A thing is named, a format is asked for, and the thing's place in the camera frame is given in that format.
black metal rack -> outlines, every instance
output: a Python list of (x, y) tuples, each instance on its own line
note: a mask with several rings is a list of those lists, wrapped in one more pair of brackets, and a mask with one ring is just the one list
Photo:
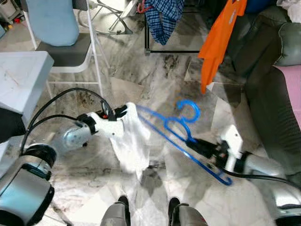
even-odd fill
[[(196, 5), (184, 5), (185, 8), (195, 7)], [(199, 11), (183, 11), (183, 13), (199, 13)], [(198, 53), (199, 50), (152, 50), (150, 49), (150, 28), (148, 26), (146, 15), (144, 15), (144, 53), (149, 55), (150, 53)]]

chair leg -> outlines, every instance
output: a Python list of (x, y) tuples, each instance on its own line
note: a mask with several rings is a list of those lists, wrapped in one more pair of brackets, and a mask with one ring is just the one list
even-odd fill
[(103, 96), (102, 81), (101, 81), (101, 77), (100, 77), (101, 73), (100, 73), (100, 70), (98, 67), (98, 59), (97, 59), (97, 54), (96, 54), (97, 36), (94, 33), (94, 28), (92, 25), (89, 0), (86, 0), (86, 3), (87, 3), (87, 16), (88, 16), (88, 24), (89, 24), (89, 31), (90, 31), (90, 37), (91, 37), (91, 45), (92, 45), (92, 51), (93, 51), (93, 55), (94, 55), (95, 66), (96, 66), (97, 81), (98, 81), (100, 95)]
[(51, 91), (50, 84), (49, 84), (48, 80), (46, 81), (46, 88), (47, 88), (48, 94), (50, 96), (50, 99), (52, 99), (53, 98), (53, 93)]
[(109, 61), (108, 61), (107, 57), (106, 57), (105, 54), (104, 54), (103, 46), (101, 45), (101, 43), (100, 43), (100, 41), (99, 41), (99, 39), (98, 39), (97, 36), (96, 36), (96, 43), (97, 43), (97, 45), (98, 45), (98, 47), (99, 47), (99, 49), (100, 49), (100, 51), (101, 51), (101, 53), (102, 53), (102, 56), (103, 56), (103, 59), (104, 59), (104, 62), (105, 62), (105, 64), (106, 64), (106, 66), (107, 66), (108, 68), (110, 68)]
[(24, 11), (24, 17), (25, 17), (25, 19), (26, 19), (26, 24), (27, 24), (27, 28), (28, 28), (28, 30), (29, 30), (30, 37), (31, 37), (31, 39), (32, 39), (33, 47), (34, 47), (34, 49), (36, 50), (37, 47), (38, 47), (38, 46), (37, 46), (37, 42), (36, 42), (36, 40), (35, 40), (35, 38), (34, 38), (34, 35), (33, 35), (32, 26), (31, 26), (30, 23), (29, 23), (28, 13), (25, 12), (25, 11)]

gray sofa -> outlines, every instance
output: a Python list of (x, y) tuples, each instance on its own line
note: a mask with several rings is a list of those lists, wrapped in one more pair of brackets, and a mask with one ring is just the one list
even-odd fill
[[(209, 0), (216, 18), (226, 0)], [(301, 24), (272, 4), (258, 14), (238, 17), (227, 54), (245, 83), (254, 123), (269, 157), (283, 165), (291, 181), (301, 185), (301, 131), (285, 77), (273, 67), (301, 65)]]

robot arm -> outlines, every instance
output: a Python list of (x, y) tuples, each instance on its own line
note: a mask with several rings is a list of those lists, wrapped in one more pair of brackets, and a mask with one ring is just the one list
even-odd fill
[[(218, 145), (197, 140), (197, 143), (188, 142), (187, 146), (208, 158), (213, 165), (226, 173), (249, 179), (257, 186), (271, 216), (281, 222), (280, 225), (299, 225), (301, 190), (288, 181), (283, 183), (285, 173), (282, 166), (273, 159), (242, 152), (242, 139), (233, 125), (225, 129), (221, 140)], [(279, 181), (267, 180), (267, 177), (279, 178)]]
[(56, 133), (49, 145), (30, 145), (0, 178), (0, 225), (38, 223), (55, 192), (48, 180), (56, 150), (66, 152), (80, 148), (93, 135), (123, 137), (122, 117), (126, 113), (126, 107), (115, 109), (115, 120), (109, 120), (103, 112), (83, 114), (65, 131)]

plaid shirt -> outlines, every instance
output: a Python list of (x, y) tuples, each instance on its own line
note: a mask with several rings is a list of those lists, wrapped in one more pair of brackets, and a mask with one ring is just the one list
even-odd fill
[(149, 6), (153, 8), (145, 14), (150, 32), (156, 42), (166, 45), (177, 21), (181, 19), (184, 0), (146, 0), (145, 8)]

